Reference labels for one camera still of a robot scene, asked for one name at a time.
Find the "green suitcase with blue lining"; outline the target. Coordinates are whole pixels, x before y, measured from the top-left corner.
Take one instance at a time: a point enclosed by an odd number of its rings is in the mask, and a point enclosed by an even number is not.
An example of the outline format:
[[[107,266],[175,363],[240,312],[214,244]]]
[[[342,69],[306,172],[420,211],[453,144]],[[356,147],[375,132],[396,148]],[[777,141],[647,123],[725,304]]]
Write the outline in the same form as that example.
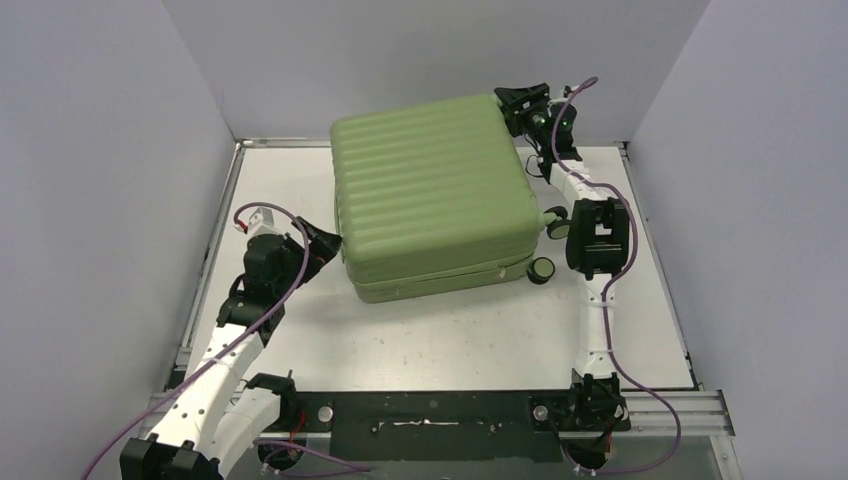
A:
[[[557,220],[491,94],[345,117],[330,147],[343,263],[366,303],[517,280]]]

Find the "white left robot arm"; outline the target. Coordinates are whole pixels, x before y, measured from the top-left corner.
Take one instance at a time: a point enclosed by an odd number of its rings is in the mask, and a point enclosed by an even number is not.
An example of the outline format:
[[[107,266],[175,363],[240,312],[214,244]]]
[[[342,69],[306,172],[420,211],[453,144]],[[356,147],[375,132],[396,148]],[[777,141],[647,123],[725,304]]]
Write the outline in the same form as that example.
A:
[[[290,376],[244,377],[285,314],[284,303],[340,251],[341,236],[298,217],[299,243],[255,213],[243,271],[219,308],[207,351],[167,412],[142,438],[123,447],[124,479],[223,479],[264,429],[291,427],[299,417]]]

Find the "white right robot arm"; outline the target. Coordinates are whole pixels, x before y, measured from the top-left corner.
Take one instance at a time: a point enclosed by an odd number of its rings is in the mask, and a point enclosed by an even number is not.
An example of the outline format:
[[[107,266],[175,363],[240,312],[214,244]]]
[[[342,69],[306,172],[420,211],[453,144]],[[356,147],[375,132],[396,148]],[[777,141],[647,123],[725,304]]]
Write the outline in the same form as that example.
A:
[[[524,137],[534,147],[540,176],[567,202],[544,214],[547,234],[564,240],[566,264],[580,286],[578,353],[565,409],[581,428],[624,405],[609,359],[610,309],[614,283],[631,264],[629,206],[610,184],[592,179],[573,140],[572,103],[596,82],[590,77],[567,86],[559,98],[551,96],[546,83],[494,91],[510,135]]]

